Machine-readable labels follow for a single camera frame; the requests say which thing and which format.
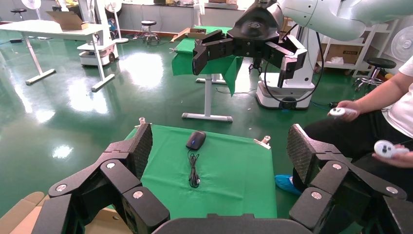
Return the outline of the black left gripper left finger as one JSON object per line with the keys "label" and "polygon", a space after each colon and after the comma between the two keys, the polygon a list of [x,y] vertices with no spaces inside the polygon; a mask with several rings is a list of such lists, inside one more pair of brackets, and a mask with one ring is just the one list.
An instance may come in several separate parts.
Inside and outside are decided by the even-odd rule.
{"label": "black left gripper left finger", "polygon": [[35,234],[82,234],[113,206],[134,234],[150,234],[170,212],[141,178],[153,144],[149,123],[128,140],[111,143],[95,163],[54,184],[34,224]]}

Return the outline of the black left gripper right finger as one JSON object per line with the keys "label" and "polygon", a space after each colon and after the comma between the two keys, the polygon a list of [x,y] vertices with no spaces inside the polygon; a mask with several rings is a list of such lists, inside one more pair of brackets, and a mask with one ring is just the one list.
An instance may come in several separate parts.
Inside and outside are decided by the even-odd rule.
{"label": "black left gripper right finger", "polygon": [[306,189],[291,208],[289,234],[318,234],[341,206],[364,234],[410,234],[413,204],[400,187],[353,165],[334,146],[290,127],[287,153]]}

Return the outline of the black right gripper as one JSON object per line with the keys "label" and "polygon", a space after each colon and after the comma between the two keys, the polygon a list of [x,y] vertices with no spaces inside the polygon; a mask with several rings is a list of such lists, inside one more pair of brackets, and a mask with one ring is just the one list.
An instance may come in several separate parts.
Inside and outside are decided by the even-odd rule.
{"label": "black right gripper", "polygon": [[282,88],[287,79],[292,79],[296,70],[303,67],[307,49],[292,35],[281,41],[270,39],[231,38],[222,30],[215,30],[196,39],[193,49],[192,72],[199,75],[210,60],[231,55],[264,59],[280,69],[277,87]]}

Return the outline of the person left hand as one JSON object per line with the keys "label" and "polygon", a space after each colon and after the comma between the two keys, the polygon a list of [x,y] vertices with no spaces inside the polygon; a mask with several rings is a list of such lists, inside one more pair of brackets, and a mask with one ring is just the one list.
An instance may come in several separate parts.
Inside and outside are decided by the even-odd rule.
{"label": "person left hand", "polygon": [[372,156],[398,168],[413,168],[413,152],[403,145],[380,141],[374,145]]}

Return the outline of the person right hand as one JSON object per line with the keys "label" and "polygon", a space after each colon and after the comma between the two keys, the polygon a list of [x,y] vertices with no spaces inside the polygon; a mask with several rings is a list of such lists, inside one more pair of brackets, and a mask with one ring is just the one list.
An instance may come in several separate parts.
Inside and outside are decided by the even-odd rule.
{"label": "person right hand", "polygon": [[337,108],[344,110],[344,114],[340,117],[344,121],[353,121],[361,114],[361,107],[355,101],[341,101],[337,104]]}

